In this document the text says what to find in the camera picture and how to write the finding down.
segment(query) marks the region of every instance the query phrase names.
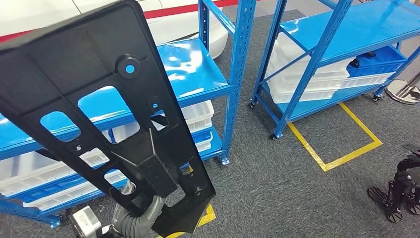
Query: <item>blue shelf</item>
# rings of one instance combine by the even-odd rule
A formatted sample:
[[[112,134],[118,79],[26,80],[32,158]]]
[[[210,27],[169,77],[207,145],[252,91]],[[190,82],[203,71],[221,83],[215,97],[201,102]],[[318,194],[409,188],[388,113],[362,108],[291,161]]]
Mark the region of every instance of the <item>blue shelf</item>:
[[[227,83],[200,39],[173,42],[157,49],[181,107],[225,95],[231,90],[232,86]],[[128,107],[112,87],[84,97],[79,105],[86,105],[86,115],[100,130],[134,121]],[[61,139],[73,138],[77,133],[70,119],[60,115],[48,115],[43,122]],[[0,115],[0,160],[40,148],[36,141]]]
[[[312,49],[332,12],[281,23],[299,45]],[[406,0],[375,0],[350,7],[319,67],[354,57],[420,34],[420,7]]]
[[[362,87],[339,89],[334,93],[331,99],[298,102],[291,117],[289,118],[289,121],[293,122],[299,120],[321,110],[334,106],[338,103],[357,97],[362,93],[371,92],[381,85],[382,84],[376,84]],[[270,91],[267,84],[264,84],[262,88],[270,97]],[[281,113],[284,113],[288,105],[289,103],[279,103],[277,104],[277,107],[280,109]]]

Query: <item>black plastic panel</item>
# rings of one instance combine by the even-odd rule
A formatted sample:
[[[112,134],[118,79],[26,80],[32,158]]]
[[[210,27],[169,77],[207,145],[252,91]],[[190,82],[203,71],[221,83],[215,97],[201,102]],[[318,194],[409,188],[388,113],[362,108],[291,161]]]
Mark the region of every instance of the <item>black plastic panel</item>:
[[[215,191],[137,2],[114,3],[0,45],[0,84],[0,112],[46,149],[41,153],[63,161],[137,216],[154,194],[166,197],[180,184],[184,199],[164,207],[154,230],[162,236],[194,230]],[[118,144],[77,105],[106,86],[118,90],[140,124]],[[157,131],[151,116],[160,110],[168,125]],[[58,140],[41,125],[55,111],[79,127],[77,138]],[[94,148],[109,158],[98,169],[79,158]],[[194,171],[184,176],[178,168],[187,162]],[[123,195],[109,184],[104,175],[111,169],[121,170],[135,191]],[[149,199],[140,203],[140,197]]]

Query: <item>white car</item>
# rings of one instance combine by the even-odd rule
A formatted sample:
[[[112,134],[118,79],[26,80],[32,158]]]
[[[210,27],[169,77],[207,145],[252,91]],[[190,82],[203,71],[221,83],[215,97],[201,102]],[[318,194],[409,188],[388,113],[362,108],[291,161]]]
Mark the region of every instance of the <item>white car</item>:
[[[0,36],[42,28],[80,15],[116,0],[0,0]],[[196,4],[197,0],[138,0],[143,11]],[[157,45],[198,37],[198,12],[147,20]],[[228,33],[210,14],[210,55],[219,56]]]

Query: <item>caster wheel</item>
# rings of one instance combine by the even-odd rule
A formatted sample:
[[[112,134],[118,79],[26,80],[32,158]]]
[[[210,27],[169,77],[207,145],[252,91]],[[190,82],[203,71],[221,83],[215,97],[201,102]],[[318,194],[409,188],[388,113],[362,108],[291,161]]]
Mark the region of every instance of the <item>caster wheel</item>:
[[[270,138],[271,140],[275,140],[275,139],[277,139],[277,136],[273,133],[273,134],[271,134],[271,135],[269,136],[269,138]]]
[[[377,101],[382,101],[382,97],[377,96],[377,95],[374,95],[374,96],[373,96],[373,98],[372,98],[372,100],[373,100],[374,102],[377,102]]]

